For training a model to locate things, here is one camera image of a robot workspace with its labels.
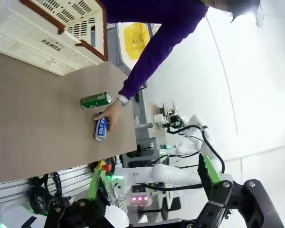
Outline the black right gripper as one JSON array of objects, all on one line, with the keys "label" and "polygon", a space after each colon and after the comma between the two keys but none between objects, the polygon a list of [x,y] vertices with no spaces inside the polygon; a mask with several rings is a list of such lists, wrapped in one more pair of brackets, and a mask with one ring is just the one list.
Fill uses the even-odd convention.
[{"label": "black right gripper", "polygon": [[168,124],[168,128],[181,128],[182,127],[182,119],[179,115],[170,116],[170,121]]}]

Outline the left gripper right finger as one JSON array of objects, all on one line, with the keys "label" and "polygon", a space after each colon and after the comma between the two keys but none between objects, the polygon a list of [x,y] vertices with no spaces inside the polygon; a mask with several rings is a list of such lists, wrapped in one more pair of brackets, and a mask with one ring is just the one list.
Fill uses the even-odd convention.
[{"label": "left gripper right finger", "polygon": [[218,228],[233,209],[238,210],[248,228],[283,228],[269,195],[262,183],[256,179],[243,185],[235,181],[212,178],[211,163],[199,155],[198,174],[208,202],[189,228]]}]

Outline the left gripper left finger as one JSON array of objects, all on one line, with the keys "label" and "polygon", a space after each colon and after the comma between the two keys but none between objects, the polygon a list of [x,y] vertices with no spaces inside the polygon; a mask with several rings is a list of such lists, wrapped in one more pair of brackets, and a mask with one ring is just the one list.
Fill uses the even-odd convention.
[{"label": "left gripper left finger", "polygon": [[94,171],[87,197],[74,201],[53,199],[49,203],[44,224],[46,228],[112,228],[105,218],[110,205],[108,194],[101,177],[102,170]]}]

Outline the person's left hand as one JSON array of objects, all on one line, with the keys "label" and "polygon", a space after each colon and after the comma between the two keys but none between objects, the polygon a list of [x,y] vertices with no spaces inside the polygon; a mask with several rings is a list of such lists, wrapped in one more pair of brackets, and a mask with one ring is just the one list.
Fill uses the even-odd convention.
[{"label": "person's left hand", "polygon": [[118,123],[121,110],[123,108],[123,102],[120,99],[116,99],[110,104],[101,114],[97,114],[93,117],[93,120],[100,120],[104,117],[108,118],[109,131],[112,131]]}]

